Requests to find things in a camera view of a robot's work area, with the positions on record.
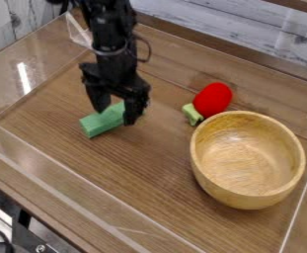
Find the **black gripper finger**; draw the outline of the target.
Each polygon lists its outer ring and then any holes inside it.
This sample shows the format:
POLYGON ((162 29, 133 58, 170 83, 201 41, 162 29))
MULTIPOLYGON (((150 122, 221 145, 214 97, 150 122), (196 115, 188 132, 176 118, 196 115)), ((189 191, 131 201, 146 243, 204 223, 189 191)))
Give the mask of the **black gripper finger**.
POLYGON ((111 105, 110 89, 106 86, 87 86, 86 91, 94 110, 102 113, 111 105))
POLYGON ((147 98, 145 96, 131 97, 125 100, 125 125, 131 126, 143 115, 147 107, 147 98))

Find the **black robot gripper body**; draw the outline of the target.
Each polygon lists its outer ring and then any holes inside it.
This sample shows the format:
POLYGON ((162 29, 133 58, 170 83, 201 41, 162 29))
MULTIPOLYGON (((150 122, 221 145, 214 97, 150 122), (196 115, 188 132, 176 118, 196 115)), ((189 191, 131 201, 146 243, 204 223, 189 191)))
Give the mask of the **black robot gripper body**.
POLYGON ((97 55, 95 62, 82 62, 82 83, 87 86, 106 86, 111 96, 126 100, 145 96, 147 105, 151 85, 138 73, 138 53, 126 49, 117 55, 97 55))

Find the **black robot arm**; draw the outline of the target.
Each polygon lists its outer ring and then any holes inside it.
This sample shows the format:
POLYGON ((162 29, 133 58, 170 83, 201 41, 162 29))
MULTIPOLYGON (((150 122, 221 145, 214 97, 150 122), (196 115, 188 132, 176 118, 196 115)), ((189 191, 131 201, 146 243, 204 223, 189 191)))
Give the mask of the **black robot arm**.
POLYGON ((137 11, 130 0, 46 0, 61 6, 61 13, 69 5, 81 7, 86 25, 93 35, 91 47, 95 62, 82 62, 82 82, 93 107, 103 113, 111 106, 111 96, 125 100, 125 125, 131 126, 143 115, 150 102, 151 85, 138 73, 135 34, 137 11))

